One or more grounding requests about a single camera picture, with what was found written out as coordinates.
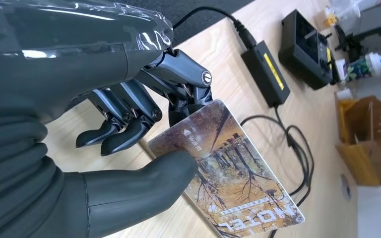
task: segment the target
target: yellow label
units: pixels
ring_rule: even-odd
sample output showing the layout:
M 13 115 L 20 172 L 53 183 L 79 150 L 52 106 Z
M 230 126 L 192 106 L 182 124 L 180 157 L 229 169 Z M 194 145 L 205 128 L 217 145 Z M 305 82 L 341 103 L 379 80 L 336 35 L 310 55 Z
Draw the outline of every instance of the yellow label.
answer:
M 277 71 L 275 71 L 275 68 L 274 68 L 274 66 L 272 65 L 272 62 L 271 62 L 271 60 L 269 59 L 269 56 L 265 53 L 265 54 L 263 54 L 263 57 L 265 58 L 266 63 L 268 64 L 269 68 L 271 69 L 271 72 L 272 72 L 272 74 L 274 75 L 275 80 L 277 80 L 277 83 L 278 83 L 278 85 L 280 86 L 281 91 L 284 90 L 284 84 L 282 84 L 281 79 L 280 79 L 280 77 L 278 76 Z
M 326 56 L 328 57 L 328 62 L 331 62 L 331 50 L 326 47 Z

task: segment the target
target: robotic hand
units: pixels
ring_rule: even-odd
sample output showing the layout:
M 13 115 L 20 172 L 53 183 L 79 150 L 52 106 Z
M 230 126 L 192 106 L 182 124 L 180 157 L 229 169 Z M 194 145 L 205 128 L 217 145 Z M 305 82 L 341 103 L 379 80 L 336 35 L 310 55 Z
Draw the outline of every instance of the robotic hand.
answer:
M 211 99 L 211 75 L 170 48 L 161 14 L 103 0 L 0 0 L 0 237 L 102 237 L 168 209 L 197 170 L 184 151 L 137 171 L 63 173 L 40 143 L 78 95 L 105 116 L 76 145 L 127 149 Z
M 209 71 L 182 51 L 168 48 L 132 80 L 82 95 L 105 120 L 99 129 L 80 134 L 76 146 L 101 142 L 101 155 L 106 156 L 137 143 L 162 118 L 142 84 L 168 99 L 170 126 L 212 101 Z

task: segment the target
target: dark floor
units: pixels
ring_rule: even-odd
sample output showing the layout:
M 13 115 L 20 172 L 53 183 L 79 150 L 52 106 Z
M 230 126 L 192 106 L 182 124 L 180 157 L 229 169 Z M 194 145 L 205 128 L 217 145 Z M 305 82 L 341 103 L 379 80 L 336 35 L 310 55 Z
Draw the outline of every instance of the dark floor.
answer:
M 199 6 L 213 6 L 233 13 L 253 0 L 122 0 L 120 2 L 161 12 L 173 24 Z M 213 11 L 201 11 L 175 30 L 173 43 L 178 45 L 203 31 L 224 16 Z

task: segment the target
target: robotic finger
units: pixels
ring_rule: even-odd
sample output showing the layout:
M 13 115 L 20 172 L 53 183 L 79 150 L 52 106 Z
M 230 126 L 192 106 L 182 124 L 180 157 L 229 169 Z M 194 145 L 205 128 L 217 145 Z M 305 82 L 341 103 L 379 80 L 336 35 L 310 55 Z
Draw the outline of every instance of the robotic finger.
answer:
M 169 48 L 136 79 L 169 101 L 170 126 L 212 102 L 211 73 L 181 50 Z
M 102 156 L 130 148 L 162 118 L 161 110 L 135 79 L 95 89 L 87 98 L 104 115 L 105 121 L 99 129 L 81 133 L 76 146 L 101 143 Z

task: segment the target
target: robotic thumb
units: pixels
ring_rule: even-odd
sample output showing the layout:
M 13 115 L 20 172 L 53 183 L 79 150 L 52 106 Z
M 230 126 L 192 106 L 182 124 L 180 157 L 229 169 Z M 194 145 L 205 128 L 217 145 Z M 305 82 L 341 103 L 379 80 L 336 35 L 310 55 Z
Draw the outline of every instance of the robotic thumb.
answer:
M 33 237 L 99 238 L 133 226 L 171 207 L 196 171 L 188 152 L 175 151 L 136 171 L 68 173 L 58 205 Z

